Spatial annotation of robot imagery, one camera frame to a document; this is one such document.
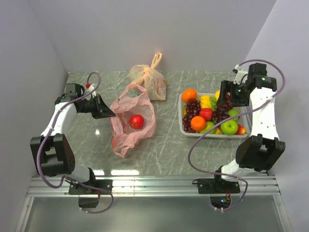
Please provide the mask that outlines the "yellow fake mango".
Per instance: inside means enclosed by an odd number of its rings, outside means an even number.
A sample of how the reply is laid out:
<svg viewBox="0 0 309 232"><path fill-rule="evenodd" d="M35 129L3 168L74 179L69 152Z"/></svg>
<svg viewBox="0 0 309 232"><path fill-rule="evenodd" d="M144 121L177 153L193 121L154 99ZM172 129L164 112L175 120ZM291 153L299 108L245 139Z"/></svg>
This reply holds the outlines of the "yellow fake mango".
<svg viewBox="0 0 309 232"><path fill-rule="evenodd" d="M218 101L219 97L220 97L220 90L215 92L216 101Z"/></svg>

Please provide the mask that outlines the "purple grape bunch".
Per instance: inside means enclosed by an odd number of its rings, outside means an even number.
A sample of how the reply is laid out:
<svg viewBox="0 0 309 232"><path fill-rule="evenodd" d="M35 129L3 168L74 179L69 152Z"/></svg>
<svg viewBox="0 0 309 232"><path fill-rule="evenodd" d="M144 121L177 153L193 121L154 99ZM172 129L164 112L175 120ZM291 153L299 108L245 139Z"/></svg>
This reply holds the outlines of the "purple grape bunch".
<svg viewBox="0 0 309 232"><path fill-rule="evenodd" d="M229 118L228 111L233 109L234 105L231 101L230 93L226 93L225 102L217 101L217 107L213 111L213 123L217 124L222 120Z"/></svg>

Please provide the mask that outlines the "pink plastic bag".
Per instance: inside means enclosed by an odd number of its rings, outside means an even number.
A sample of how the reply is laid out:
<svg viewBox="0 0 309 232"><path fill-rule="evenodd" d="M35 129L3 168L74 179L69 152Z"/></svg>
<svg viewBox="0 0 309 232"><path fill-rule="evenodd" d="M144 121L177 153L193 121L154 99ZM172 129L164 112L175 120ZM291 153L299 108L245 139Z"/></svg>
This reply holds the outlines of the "pink plastic bag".
<svg viewBox="0 0 309 232"><path fill-rule="evenodd" d="M154 107L145 88L130 84L110 108L115 113L115 117L110 118L112 149L116 155L124 158L129 149L154 134Z"/></svg>

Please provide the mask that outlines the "red fake apple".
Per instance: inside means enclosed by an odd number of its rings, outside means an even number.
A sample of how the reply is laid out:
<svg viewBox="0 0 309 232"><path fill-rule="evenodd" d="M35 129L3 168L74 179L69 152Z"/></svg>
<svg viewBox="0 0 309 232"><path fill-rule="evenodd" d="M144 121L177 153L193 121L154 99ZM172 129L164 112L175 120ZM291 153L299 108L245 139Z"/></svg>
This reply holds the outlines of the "red fake apple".
<svg viewBox="0 0 309 232"><path fill-rule="evenodd" d="M129 124L131 128L140 130L143 128L144 118L141 115L133 115L129 120Z"/></svg>

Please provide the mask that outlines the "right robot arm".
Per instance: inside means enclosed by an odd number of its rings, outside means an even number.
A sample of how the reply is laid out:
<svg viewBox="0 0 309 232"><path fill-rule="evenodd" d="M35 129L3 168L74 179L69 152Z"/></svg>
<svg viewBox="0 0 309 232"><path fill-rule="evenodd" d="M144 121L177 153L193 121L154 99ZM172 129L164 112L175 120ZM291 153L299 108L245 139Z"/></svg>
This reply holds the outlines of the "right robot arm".
<svg viewBox="0 0 309 232"><path fill-rule="evenodd" d="M247 174L270 170L285 151L275 123L275 98L283 89L277 88L277 80L267 74L267 65L278 67L262 59L249 63L248 71L236 65L235 79L221 82L218 103L226 103L230 97L234 106L251 105L252 129L237 148L235 159L216 171L212 186L218 193L232 188Z"/></svg>

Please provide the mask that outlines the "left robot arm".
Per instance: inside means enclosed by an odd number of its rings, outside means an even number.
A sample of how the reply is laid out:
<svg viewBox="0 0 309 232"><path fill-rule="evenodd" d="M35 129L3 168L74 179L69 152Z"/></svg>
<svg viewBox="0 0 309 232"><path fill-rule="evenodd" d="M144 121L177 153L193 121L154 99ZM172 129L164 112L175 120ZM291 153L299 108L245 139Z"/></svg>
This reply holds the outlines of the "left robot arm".
<svg viewBox="0 0 309 232"><path fill-rule="evenodd" d="M75 160L74 153L66 138L71 123L78 113L91 114L94 119L114 117L115 113L96 93L98 84L68 84L65 92L55 101L55 110L47 128L38 137L30 140L30 148L37 173L44 182L59 188L47 180L48 177L61 177L80 185L85 194L97 190L97 182L91 168L81 166Z"/></svg>

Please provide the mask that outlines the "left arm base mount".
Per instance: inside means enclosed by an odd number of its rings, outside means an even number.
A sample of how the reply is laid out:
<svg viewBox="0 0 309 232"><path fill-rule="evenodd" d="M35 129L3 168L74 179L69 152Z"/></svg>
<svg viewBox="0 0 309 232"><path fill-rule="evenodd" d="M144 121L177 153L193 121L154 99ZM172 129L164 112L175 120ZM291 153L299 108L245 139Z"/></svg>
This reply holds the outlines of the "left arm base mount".
<svg viewBox="0 0 309 232"><path fill-rule="evenodd" d="M100 190L83 187L78 184L70 184L68 194L72 196L78 196L78 205L81 208L96 208L98 206L100 197L102 195L109 195L112 192L112 180L96 180L94 187Z"/></svg>

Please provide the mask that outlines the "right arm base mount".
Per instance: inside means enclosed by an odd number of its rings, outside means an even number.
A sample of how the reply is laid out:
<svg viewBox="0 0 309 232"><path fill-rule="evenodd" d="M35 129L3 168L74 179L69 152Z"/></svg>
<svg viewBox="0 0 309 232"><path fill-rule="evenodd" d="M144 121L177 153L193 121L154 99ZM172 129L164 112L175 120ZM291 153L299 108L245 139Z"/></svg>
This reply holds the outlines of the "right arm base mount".
<svg viewBox="0 0 309 232"><path fill-rule="evenodd" d="M221 178L199 178L196 184L199 194L210 195L210 203L215 209L225 210L231 206L231 194L240 193L238 182L229 182Z"/></svg>

